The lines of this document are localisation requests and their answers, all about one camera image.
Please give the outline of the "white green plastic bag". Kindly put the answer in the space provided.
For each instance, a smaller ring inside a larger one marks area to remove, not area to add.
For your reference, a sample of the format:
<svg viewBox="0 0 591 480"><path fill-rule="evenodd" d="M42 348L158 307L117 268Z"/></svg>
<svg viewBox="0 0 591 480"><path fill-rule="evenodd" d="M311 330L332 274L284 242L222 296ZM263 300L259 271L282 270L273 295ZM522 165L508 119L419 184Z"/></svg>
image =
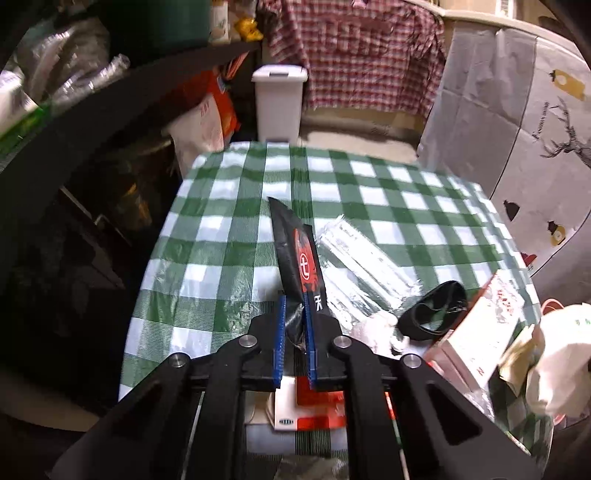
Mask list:
<svg viewBox="0 0 591 480"><path fill-rule="evenodd" d="M590 403L590 305L569 305L524 327L503 354L499 375L538 415L582 414Z"/></svg>

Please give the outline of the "white red carton box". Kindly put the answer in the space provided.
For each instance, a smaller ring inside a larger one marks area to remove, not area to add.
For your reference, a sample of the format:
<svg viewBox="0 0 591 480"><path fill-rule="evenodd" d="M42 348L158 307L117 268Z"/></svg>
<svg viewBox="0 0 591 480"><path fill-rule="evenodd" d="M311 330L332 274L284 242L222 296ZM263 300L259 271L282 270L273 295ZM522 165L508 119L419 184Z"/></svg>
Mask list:
<svg viewBox="0 0 591 480"><path fill-rule="evenodd" d="M463 394L485 389L522 320L524 304L509 273L497 271L458 326L423 359Z"/></svg>

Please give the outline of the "white sack on floor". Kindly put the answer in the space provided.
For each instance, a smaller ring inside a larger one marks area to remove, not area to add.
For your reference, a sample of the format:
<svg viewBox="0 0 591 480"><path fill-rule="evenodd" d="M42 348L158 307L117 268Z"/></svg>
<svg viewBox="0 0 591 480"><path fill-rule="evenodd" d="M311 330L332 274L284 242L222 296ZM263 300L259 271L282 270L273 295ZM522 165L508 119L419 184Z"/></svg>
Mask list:
<svg viewBox="0 0 591 480"><path fill-rule="evenodd" d="M188 175L199 155L224 150L221 118L211 94L166 125L161 134L172 139L182 178Z"/></svg>

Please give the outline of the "black elastic band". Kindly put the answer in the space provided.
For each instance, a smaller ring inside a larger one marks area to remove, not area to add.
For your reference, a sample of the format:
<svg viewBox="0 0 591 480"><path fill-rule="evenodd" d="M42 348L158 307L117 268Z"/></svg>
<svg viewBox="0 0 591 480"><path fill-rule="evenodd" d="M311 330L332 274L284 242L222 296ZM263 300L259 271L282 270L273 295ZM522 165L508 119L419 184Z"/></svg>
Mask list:
<svg viewBox="0 0 591 480"><path fill-rule="evenodd" d="M401 334L414 341L436 341L454 329L468 311L465 287L446 281L425 294L399 317Z"/></svg>

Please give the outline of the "clear plastic wrapper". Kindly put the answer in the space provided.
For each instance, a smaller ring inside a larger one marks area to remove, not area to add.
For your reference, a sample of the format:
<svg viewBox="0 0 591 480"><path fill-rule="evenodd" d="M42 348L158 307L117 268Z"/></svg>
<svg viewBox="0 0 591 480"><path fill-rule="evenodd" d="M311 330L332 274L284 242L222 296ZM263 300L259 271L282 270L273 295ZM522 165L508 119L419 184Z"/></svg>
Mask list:
<svg viewBox="0 0 591 480"><path fill-rule="evenodd" d="M402 312L422 293L416 276L400 267L375 243L339 216L315 235L329 310L342 329L385 312Z"/></svg>

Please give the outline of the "red white plaid cloth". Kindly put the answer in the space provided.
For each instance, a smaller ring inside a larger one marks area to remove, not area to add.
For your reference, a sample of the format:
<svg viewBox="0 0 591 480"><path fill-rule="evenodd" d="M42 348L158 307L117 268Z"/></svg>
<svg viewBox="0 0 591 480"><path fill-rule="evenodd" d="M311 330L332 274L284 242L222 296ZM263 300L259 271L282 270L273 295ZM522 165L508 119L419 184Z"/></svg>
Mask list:
<svg viewBox="0 0 591 480"><path fill-rule="evenodd" d="M407 1L260 1L271 59L308 71L308 109L428 117L446 62L441 16Z"/></svg>

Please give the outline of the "black storage shelf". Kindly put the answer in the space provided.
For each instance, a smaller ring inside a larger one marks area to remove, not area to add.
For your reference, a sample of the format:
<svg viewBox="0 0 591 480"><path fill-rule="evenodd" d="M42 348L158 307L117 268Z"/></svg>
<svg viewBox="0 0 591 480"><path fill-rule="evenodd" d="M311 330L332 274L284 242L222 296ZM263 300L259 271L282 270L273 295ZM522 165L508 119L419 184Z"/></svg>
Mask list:
<svg viewBox="0 0 591 480"><path fill-rule="evenodd" d="M147 106L191 76L250 53L256 42L211 45L207 1L97 1L89 13L130 57L130 70L65 110L1 171L9 204L53 195L81 163Z"/></svg>

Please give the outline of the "red white toothpaste box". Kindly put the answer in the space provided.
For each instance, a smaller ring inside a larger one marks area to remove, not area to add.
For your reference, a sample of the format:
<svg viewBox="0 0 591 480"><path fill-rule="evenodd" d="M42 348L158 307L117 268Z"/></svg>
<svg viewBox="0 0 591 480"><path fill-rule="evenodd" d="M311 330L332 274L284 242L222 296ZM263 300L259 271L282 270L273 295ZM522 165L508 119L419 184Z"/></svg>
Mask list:
<svg viewBox="0 0 591 480"><path fill-rule="evenodd" d="M266 414L276 431L320 431L346 427L342 391L318 392L304 376L283 376L270 394Z"/></svg>

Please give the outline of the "white tissue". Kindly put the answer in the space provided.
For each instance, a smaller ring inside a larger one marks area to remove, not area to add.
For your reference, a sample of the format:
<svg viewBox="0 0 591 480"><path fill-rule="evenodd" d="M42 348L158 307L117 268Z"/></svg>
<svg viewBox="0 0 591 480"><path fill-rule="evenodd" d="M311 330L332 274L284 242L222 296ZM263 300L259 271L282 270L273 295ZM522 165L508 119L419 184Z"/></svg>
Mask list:
<svg viewBox="0 0 591 480"><path fill-rule="evenodd" d="M410 346L410 338L398 328L398 318L387 311L380 311L359 321L351 336L365 343L375 354L394 358Z"/></svg>

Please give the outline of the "grey deer print cover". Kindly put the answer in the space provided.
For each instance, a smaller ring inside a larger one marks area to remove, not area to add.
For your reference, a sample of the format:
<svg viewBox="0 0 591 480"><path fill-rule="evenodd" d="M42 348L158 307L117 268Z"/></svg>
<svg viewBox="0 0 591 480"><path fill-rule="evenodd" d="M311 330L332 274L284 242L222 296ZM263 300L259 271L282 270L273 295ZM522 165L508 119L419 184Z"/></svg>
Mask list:
<svg viewBox="0 0 591 480"><path fill-rule="evenodd" d="M590 69L525 24L456 21L420 163L478 183L542 299L590 298Z"/></svg>

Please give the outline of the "black red crab snack packet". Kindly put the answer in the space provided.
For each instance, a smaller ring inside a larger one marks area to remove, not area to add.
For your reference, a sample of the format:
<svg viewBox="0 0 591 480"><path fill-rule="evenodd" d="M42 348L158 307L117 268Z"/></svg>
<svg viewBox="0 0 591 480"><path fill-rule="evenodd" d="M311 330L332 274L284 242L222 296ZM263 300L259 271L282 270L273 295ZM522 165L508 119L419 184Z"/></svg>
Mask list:
<svg viewBox="0 0 591 480"><path fill-rule="evenodd" d="M311 225L304 224L280 200L270 197L269 204L276 261L287 296L287 338L294 345L303 346L304 297L311 294L312 310L329 314L314 232Z"/></svg>

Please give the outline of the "orange red bag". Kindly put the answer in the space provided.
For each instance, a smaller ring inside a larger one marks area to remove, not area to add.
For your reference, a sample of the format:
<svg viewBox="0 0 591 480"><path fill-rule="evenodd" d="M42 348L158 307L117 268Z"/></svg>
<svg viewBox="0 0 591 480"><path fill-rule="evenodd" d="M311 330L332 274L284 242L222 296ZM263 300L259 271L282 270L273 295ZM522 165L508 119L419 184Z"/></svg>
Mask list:
<svg viewBox="0 0 591 480"><path fill-rule="evenodd" d="M207 94L211 94L216 103L224 142L228 143L239 129L238 115L231 101L228 88L224 84L217 68L200 72L192 76L181 86L184 100L191 106L196 106L204 100Z"/></svg>

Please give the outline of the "white pedal trash bin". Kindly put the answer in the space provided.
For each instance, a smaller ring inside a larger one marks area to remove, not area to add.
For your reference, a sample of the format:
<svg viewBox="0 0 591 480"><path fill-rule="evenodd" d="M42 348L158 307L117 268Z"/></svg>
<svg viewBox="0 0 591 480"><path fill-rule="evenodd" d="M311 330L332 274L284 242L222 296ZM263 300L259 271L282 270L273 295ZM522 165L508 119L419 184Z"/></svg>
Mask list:
<svg viewBox="0 0 591 480"><path fill-rule="evenodd" d="M297 142L307 81L308 70L297 65L267 64L252 74L259 142Z"/></svg>

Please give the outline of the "green white checkered tablecloth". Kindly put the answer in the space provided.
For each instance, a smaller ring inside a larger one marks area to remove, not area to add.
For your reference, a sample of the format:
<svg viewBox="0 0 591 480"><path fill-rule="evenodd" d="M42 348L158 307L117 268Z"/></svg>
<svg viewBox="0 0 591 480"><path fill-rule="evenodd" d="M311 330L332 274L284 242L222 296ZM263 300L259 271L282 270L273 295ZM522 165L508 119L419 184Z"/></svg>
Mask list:
<svg viewBox="0 0 591 480"><path fill-rule="evenodd" d="M273 198L315 229L345 217L425 288L456 280L475 294L506 270L524 323L540 320L522 256L480 186L366 155L233 143L198 156L177 191L140 283L121 393L171 353L216 351L273 304Z"/></svg>

